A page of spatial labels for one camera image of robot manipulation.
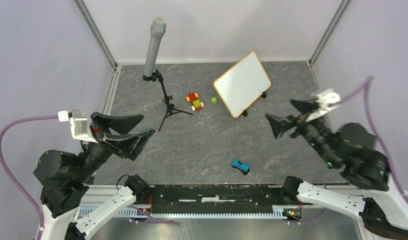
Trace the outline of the white whiteboard with wooden frame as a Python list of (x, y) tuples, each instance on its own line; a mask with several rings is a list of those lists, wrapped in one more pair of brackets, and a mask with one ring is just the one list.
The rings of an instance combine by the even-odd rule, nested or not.
[(245, 111), (266, 94), (272, 82), (254, 51), (224, 72), (213, 87), (233, 118), (247, 115)]

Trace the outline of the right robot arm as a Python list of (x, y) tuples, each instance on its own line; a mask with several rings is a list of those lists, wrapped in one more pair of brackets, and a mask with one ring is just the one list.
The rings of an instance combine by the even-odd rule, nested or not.
[(397, 189), (388, 158), (374, 148), (378, 138), (355, 122), (331, 131), (323, 117), (310, 118), (316, 111), (313, 101), (291, 100), (291, 104), (298, 115), (265, 115), (274, 137), (286, 132), (293, 139), (303, 137), (329, 169), (339, 169), (341, 177), (362, 192), (344, 195), (288, 176), (280, 191), (282, 201), (316, 204), (363, 223), (380, 237), (408, 240), (408, 202)]

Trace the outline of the grey microphone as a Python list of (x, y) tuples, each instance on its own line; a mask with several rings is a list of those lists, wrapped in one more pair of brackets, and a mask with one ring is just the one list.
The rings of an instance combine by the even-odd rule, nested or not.
[(144, 65), (143, 80), (153, 81), (153, 76), (156, 59), (158, 56), (161, 40), (166, 33), (166, 21), (161, 17), (155, 17), (150, 25), (150, 41), (146, 62)]

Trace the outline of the black microphone tripod stand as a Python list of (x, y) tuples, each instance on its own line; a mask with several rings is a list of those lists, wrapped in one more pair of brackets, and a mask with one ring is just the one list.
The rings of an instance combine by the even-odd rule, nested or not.
[(152, 74), (152, 76), (155, 78), (155, 80), (158, 80), (159, 83), (160, 83), (160, 85), (161, 85), (161, 88), (162, 88), (162, 91), (163, 91), (163, 94), (164, 94), (164, 98), (162, 99), (162, 101), (163, 101), (163, 102), (165, 103), (165, 105), (166, 105), (166, 114), (165, 114), (165, 116), (164, 116), (164, 118), (163, 118), (163, 120), (162, 120), (162, 122), (161, 122), (161, 124), (160, 124), (160, 127), (159, 127), (159, 129), (158, 129), (159, 132), (161, 131), (162, 126), (163, 126), (165, 120), (166, 120), (168, 117), (173, 116), (173, 115), (175, 115), (175, 114), (179, 114), (179, 113), (185, 113), (185, 114), (188, 114), (188, 115), (193, 115), (193, 113), (191, 113), (191, 112), (177, 109), (177, 108), (175, 107), (175, 104), (173, 104), (173, 103), (170, 102), (171, 100), (173, 100), (173, 97), (172, 97), (172, 95), (168, 95), (168, 94), (167, 94), (166, 89), (165, 89), (165, 85), (164, 85), (163, 75), (162, 75), (157, 69), (156, 69), (155, 72)]

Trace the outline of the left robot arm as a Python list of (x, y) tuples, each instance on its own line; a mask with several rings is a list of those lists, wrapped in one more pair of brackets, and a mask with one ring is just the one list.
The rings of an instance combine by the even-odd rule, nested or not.
[(74, 139), (86, 142), (78, 154), (48, 150), (38, 160), (35, 177), (42, 184), (43, 223), (39, 240), (89, 240), (122, 209), (142, 204), (149, 185), (139, 176), (129, 176), (117, 192), (96, 210), (77, 219), (80, 203), (89, 187), (87, 180), (112, 155), (135, 160), (154, 135), (154, 129), (134, 131), (144, 116), (109, 116), (94, 112), (83, 117), (79, 110), (60, 111), (58, 119), (69, 122)]

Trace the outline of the aluminium frame rail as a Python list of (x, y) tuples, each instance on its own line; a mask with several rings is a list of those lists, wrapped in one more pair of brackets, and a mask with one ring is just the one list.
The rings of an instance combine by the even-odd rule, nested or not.
[[(115, 195), (121, 186), (115, 185), (90, 185), (81, 200), (81, 206), (99, 206)], [(155, 184), (150, 186), (149, 194), (152, 196), (152, 205), (170, 204), (178, 200), (192, 201), (202, 198), (216, 199), (218, 201), (247, 200), (264, 205), (287, 205), (280, 196), (282, 184)], [(327, 190), (351, 196), (362, 196), (363, 190), (346, 184), (328, 184)], [(151, 205), (146, 200), (137, 200), (139, 205)]]

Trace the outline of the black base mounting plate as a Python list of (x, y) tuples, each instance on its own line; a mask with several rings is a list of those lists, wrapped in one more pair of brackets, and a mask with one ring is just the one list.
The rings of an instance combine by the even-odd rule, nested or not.
[(279, 184), (156, 184), (137, 197), (154, 214), (268, 214), (299, 206)]

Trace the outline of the colourful toy brick car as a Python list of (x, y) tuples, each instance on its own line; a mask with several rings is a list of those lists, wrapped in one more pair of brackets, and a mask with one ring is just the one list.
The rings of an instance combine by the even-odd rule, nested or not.
[(199, 99), (199, 95), (196, 92), (190, 92), (186, 96), (186, 101), (191, 103), (191, 109), (193, 112), (200, 111), (204, 107), (204, 103)]

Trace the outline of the blue whiteboard eraser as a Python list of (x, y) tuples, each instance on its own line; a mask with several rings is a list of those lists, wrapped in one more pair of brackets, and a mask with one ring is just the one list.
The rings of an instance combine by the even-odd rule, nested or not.
[(243, 175), (247, 175), (250, 171), (250, 166), (246, 163), (241, 163), (237, 158), (233, 159), (231, 166), (240, 171)]

